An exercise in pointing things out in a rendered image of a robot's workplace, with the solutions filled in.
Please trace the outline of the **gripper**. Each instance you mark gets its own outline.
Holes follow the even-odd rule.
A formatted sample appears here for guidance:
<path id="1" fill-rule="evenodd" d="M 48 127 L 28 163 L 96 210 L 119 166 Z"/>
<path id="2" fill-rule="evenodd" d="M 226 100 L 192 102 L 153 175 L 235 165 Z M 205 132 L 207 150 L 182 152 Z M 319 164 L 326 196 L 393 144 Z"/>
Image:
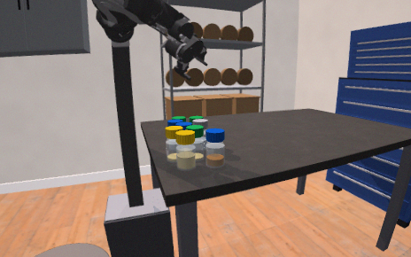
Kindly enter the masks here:
<path id="1" fill-rule="evenodd" d="M 174 66 L 174 70 L 180 76 L 186 78 L 189 81 L 190 76 L 188 76 L 186 72 L 188 71 L 189 63 L 194 58 L 207 66 L 207 63 L 204 61 L 206 55 L 206 47 L 204 46 L 204 43 L 198 39 L 198 36 L 195 33 L 188 43 L 180 43 L 178 41 L 174 43 L 170 39 L 168 39 L 165 45 L 165 50 L 168 54 L 179 60 L 177 61 L 177 66 Z"/>

